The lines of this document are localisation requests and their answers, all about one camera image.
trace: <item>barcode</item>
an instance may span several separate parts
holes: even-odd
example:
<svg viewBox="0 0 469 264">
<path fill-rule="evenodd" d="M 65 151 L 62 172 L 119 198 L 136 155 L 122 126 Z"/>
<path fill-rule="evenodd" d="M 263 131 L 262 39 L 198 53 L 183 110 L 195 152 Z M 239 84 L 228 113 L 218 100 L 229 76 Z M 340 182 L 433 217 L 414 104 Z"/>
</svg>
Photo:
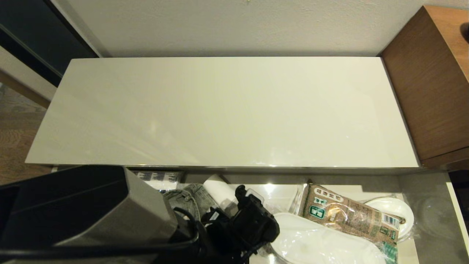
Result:
<svg viewBox="0 0 469 264">
<path fill-rule="evenodd" d="M 382 222 L 385 224 L 388 224 L 390 226 L 393 226 L 397 230 L 399 230 L 399 220 L 395 219 L 387 214 L 381 214 L 382 215 Z"/>
</svg>

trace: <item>wooden cabinet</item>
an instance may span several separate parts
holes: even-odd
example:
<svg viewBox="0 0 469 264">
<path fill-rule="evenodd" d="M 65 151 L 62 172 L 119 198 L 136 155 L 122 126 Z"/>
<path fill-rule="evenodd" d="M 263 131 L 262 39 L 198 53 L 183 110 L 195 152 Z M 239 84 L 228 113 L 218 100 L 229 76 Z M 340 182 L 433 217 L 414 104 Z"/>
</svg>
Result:
<svg viewBox="0 0 469 264">
<path fill-rule="evenodd" d="M 468 11 L 423 6 L 382 57 L 424 167 L 469 167 Z"/>
</svg>

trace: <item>wooden floor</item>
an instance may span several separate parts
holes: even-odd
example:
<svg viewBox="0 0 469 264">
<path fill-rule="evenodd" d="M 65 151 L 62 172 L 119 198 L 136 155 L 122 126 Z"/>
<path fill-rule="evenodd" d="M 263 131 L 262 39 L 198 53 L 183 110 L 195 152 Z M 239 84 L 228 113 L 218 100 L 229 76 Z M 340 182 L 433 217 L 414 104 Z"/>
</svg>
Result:
<svg viewBox="0 0 469 264">
<path fill-rule="evenodd" d="M 44 115 L 45 108 L 0 87 L 0 185 L 50 173 L 50 167 L 24 163 Z"/>
</svg>

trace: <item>white board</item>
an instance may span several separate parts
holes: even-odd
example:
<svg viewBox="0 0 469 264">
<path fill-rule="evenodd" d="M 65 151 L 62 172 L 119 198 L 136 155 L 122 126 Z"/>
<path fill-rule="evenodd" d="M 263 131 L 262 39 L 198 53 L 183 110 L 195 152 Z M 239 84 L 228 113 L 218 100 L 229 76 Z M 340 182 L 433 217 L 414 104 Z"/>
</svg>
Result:
<svg viewBox="0 0 469 264">
<path fill-rule="evenodd" d="M 76 59 L 26 162 L 418 166 L 373 57 Z"/>
</svg>

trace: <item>white wall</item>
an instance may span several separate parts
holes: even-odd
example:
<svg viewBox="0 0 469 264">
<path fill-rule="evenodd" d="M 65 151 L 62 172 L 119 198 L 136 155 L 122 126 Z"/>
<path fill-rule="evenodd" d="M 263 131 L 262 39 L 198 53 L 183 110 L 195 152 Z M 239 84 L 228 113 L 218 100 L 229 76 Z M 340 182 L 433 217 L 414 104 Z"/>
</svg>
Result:
<svg viewBox="0 0 469 264">
<path fill-rule="evenodd" d="M 468 0 L 54 0 L 103 56 L 375 56 L 423 4 Z"/>
<path fill-rule="evenodd" d="M 0 70 L 48 100 L 52 100 L 57 89 L 2 47 L 0 47 Z"/>
</svg>

